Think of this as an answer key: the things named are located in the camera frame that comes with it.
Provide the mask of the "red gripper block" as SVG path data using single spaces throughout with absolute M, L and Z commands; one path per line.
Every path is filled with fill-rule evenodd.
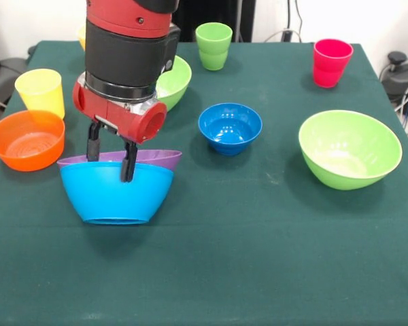
M 155 96 L 142 103 L 118 102 L 95 94 L 85 85 L 85 76 L 80 75 L 73 87 L 74 105 L 92 122 L 88 129 L 86 159 L 97 162 L 100 153 L 99 130 L 102 125 L 110 127 L 124 141 L 125 156 L 122 160 L 120 180 L 133 179 L 137 159 L 136 143 L 153 139 L 162 128 L 167 116 L 167 106 Z

